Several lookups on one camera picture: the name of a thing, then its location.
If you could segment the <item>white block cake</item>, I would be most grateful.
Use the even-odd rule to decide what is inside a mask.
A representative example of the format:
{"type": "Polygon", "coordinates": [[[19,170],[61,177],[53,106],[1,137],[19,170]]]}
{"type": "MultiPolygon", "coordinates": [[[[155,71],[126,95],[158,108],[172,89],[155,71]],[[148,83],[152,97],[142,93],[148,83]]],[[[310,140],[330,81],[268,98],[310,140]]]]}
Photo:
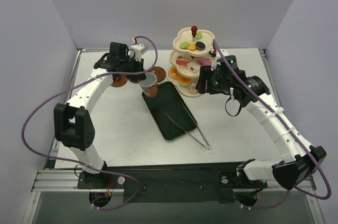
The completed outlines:
{"type": "Polygon", "coordinates": [[[198,63],[193,62],[193,61],[189,62],[186,67],[192,73],[197,74],[197,73],[200,72],[200,65],[198,63]]]}

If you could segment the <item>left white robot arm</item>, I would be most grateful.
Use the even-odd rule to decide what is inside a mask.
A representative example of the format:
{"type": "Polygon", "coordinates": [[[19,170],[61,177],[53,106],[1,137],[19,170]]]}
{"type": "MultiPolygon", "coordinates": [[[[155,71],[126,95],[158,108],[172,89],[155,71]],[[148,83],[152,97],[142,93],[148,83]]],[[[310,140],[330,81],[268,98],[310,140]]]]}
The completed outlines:
{"type": "Polygon", "coordinates": [[[109,175],[102,171],[104,160],[99,156],[93,140],[95,128],[90,113],[97,101],[124,72],[131,80],[144,79],[143,54],[148,47],[135,43],[131,47],[112,42],[105,53],[93,66],[88,84],[65,104],[54,108],[54,130],[56,140],[61,142],[81,162],[83,170],[90,173],[90,182],[97,188],[107,185],[109,175]]]}

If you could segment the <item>pink block cake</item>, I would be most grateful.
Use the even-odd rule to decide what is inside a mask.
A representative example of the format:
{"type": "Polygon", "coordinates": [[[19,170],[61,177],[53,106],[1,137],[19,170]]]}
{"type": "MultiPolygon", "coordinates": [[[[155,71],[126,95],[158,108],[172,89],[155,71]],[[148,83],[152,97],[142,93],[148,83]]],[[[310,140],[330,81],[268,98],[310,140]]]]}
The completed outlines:
{"type": "Polygon", "coordinates": [[[200,57],[198,58],[198,64],[200,66],[211,66],[212,65],[212,61],[210,61],[208,58],[205,57],[200,57]]]}

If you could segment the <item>orange glazed donut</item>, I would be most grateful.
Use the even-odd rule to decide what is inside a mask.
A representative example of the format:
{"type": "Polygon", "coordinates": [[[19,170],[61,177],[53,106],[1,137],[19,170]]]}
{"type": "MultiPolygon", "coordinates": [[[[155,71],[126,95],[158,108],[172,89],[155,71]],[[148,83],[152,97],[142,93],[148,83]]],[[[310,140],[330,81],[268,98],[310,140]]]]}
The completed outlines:
{"type": "Polygon", "coordinates": [[[175,79],[175,80],[177,80],[177,79],[180,78],[180,74],[178,73],[177,68],[172,67],[172,68],[170,69],[170,77],[171,77],[172,79],[175,79]]]}

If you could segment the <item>dark chocolate macaron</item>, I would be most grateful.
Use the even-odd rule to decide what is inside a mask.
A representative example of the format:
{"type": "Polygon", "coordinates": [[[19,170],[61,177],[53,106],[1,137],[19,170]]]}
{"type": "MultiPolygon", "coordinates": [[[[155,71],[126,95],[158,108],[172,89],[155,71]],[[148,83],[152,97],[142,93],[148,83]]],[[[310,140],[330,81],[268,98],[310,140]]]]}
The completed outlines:
{"type": "Polygon", "coordinates": [[[198,50],[205,50],[205,47],[206,45],[203,43],[203,42],[196,42],[195,43],[195,47],[198,49],[198,50]]]}

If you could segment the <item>green macaron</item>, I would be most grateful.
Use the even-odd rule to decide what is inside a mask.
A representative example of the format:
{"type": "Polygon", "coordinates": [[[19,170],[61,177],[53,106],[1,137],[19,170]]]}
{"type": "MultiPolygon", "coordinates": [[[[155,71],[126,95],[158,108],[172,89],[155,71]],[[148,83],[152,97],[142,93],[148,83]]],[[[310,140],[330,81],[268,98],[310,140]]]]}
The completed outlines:
{"type": "Polygon", "coordinates": [[[180,45],[179,45],[179,48],[180,49],[186,49],[188,46],[189,46],[189,42],[182,42],[180,45]]]}
{"type": "Polygon", "coordinates": [[[201,39],[203,37],[203,34],[201,32],[198,32],[195,36],[197,40],[201,39]]]}

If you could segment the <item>pink strawberry cake slice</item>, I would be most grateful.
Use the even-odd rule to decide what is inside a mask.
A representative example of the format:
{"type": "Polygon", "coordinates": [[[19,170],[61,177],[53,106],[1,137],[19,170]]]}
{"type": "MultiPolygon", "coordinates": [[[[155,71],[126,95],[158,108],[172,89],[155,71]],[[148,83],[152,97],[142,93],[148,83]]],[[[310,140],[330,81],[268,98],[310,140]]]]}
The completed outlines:
{"type": "Polygon", "coordinates": [[[187,66],[189,63],[190,63],[191,59],[190,58],[186,58],[186,57],[183,57],[181,55],[177,56],[176,57],[176,64],[179,65],[179,66],[187,66]]]}

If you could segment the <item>pink mug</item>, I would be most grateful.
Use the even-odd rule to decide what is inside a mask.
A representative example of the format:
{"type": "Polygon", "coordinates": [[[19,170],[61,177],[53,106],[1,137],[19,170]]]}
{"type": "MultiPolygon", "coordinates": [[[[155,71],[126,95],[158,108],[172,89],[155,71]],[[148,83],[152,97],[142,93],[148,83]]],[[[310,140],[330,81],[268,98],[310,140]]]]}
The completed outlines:
{"type": "Polygon", "coordinates": [[[153,98],[157,95],[158,82],[157,76],[154,73],[145,73],[145,79],[140,80],[138,83],[146,96],[153,98]]]}

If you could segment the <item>sprinkled white donut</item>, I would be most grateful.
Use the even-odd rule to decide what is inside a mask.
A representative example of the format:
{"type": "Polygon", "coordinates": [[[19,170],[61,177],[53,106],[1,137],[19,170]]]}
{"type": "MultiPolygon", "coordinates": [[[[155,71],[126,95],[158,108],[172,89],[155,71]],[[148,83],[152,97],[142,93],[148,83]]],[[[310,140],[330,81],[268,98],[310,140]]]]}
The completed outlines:
{"type": "Polygon", "coordinates": [[[191,82],[188,86],[187,89],[190,94],[192,95],[197,95],[199,94],[198,90],[196,89],[196,82],[191,82]]]}

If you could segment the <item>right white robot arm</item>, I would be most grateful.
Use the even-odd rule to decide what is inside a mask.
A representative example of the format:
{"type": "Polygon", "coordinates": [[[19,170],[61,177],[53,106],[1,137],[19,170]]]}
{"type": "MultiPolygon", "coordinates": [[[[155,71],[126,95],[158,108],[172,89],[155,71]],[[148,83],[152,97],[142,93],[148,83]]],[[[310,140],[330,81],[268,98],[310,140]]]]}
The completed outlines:
{"type": "Polygon", "coordinates": [[[237,100],[264,128],[282,158],[281,161],[249,159],[243,162],[236,168],[236,182],[249,186],[253,181],[276,181],[291,190],[317,170],[309,154],[321,164],[326,151],[298,134],[258,76],[247,77],[240,69],[235,69],[235,73],[234,76],[225,64],[217,65],[214,70],[202,66],[196,89],[201,94],[224,94],[237,100]]]}

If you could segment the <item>brown coaster front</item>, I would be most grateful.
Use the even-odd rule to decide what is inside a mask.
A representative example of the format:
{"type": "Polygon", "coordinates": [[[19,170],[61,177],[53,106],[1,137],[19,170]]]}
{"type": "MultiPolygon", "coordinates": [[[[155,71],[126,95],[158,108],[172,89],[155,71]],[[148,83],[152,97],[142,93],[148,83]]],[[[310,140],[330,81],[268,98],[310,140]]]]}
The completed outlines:
{"type": "Polygon", "coordinates": [[[162,67],[154,67],[151,73],[156,75],[157,82],[160,83],[166,79],[166,71],[162,67]]]}

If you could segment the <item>orange white blue donut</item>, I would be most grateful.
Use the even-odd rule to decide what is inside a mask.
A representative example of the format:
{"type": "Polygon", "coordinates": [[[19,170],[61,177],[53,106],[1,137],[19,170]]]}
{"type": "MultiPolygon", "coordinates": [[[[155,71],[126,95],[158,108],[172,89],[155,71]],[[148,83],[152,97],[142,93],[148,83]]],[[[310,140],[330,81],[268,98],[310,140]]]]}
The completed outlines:
{"type": "Polygon", "coordinates": [[[179,77],[179,85],[180,86],[187,87],[190,83],[191,83],[190,78],[186,78],[186,77],[183,77],[183,76],[179,77]]]}

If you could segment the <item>metal tongs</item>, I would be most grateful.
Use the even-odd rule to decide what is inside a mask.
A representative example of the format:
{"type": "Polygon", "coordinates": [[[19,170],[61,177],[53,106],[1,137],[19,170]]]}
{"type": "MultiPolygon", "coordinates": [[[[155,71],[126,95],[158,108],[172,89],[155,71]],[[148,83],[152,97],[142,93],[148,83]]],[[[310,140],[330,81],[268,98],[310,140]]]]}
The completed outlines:
{"type": "Polygon", "coordinates": [[[194,123],[194,129],[191,130],[186,130],[182,125],[180,125],[178,122],[176,122],[169,114],[165,113],[166,118],[173,124],[175,125],[178,129],[180,129],[182,132],[184,132],[186,135],[188,135],[189,137],[191,137],[192,139],[194,139],[199,145],[201,145],[202,147],[204,147],[207,151],[209,151],[211,149],[209,142],[207,141],[206,137],[204,136],[204,134],[202,133],[201,129],[199,128],[197,121],[195,120],[195,118],[193,117],[191,111],[189,110],[189,108],[185,105],[182,104],[183,109],[185,110],[185,112],[188,114],[188,116],[192,119],[193,123],[194,123]],[[199,132],[199,134],[202,137],[202,141],[200,141],[199,138],[197,138],[194,133],[195,132],[199,132]]]}

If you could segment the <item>brown coaster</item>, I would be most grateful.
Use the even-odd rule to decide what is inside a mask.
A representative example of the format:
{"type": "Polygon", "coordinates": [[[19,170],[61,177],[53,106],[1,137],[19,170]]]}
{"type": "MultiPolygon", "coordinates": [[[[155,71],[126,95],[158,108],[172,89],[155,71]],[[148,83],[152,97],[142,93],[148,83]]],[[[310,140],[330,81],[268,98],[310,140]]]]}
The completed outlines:
{"type": "Polygon", "coordinates": [[[166,79],[166,71],[162,67],[154,67],[151,73],[156,75],[157,82],[160,83],[166,79]]]}
{"type": "Polygon", "coordinates": [[[132,83],[138,83],[139,82],[139,77],[138,76],[128,76],[127,78],[132,83]]]}
{"type": "Polygon", "coordinates": [[[122,87],[123,85],[126,84],[127,81],[128,81],[127,77],[125,75],[122,75],[117,77],[111,84],[111,86],[115,88],[122,87]]]}

